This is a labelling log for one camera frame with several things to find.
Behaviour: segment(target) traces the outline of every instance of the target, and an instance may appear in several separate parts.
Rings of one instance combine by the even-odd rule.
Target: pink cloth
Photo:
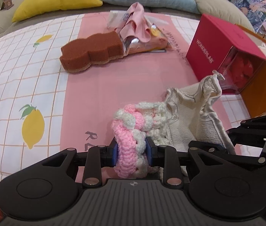
[[[146,15],[163,19],[169,24],[160,26],[178,44],[178,50],[165,53],[137,53],[114,60],[103,66],[94,66],[80,74],[69,74],[63,109],[60,149],[74,147],[78,152],[91,145],[109,145],[113,139],[113,114],[127,104],[161,102],[169,87],[182,88],[194,84],[197,78],[185,60],[188,43],[163,14]],[[107,32],[109,13],[89,13],[82,19],[78,37]],[[224,128],[230,121],[220,100],[214,104]],[[77,181],[81,181],[79,169]],[[103,181],[117,178],[113,168],[102,169]]]
[[[139,2],[129,7],[115,31],[123,40],[129,36],[134,36],[141,42],[148,42],[151,39],[150,28],[144,18],[144,8]]]

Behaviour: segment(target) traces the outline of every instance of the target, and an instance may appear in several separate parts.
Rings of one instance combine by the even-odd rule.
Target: box
[[[223,93],[238,94],[256,75],[266,56],[237,25],[203,14],[186,54],[200,81],[217,70]]]

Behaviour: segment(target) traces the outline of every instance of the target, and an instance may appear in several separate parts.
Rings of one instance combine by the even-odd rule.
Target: crocheted item
[[[115,172],[121,178],[145,177],[158,171],[148,165],[144,154],[145,137],[150,136],[156,145],[169,144],[167,136],[166,104],[142,102],[119,109],[112,122],[112,130],[118,144]]]

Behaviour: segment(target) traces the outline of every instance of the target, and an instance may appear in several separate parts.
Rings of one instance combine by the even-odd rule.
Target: pink mat
[[[108,14],[85,14],[78,37],[106,32]],[[179,50],[129,55],[104,66],[92,66],[83,73],[70,74],[64,101],[61,150],[74,147],[83,152],[91,146],[109,145],[113,139],[110,127],[113,114],[119,108],[142,101],[163,101],[167,88],[182,88],[198,82],[182,57],[188,50],[188,43],[170,16],[147,14],[169,23],[160,28],[171,33]],[[225,129],[231,128],[220,100],[214,104],[214,109]],[[81,181],[82,172],[80,169],[77,181]],[[117,177],[113,168],[103,168],[103,180],[108,177]]]

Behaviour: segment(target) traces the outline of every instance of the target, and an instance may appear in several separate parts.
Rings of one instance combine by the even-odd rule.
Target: metal screw
[[[179,185],[182,183],[180,178],[176,178],[176,177],[171,177],[167,180],[167,183],[170,185]]]
[[[88,185],[96,185],[99,183],[99,180],[96,177],[89,177],[85,179],[84,183]]]
[[[266,161],[266,158],[265,158],[265,157],[260,157],[260,158],[258,159],[258,162],[259,162],[260,164],[264,163],[265,161]]]

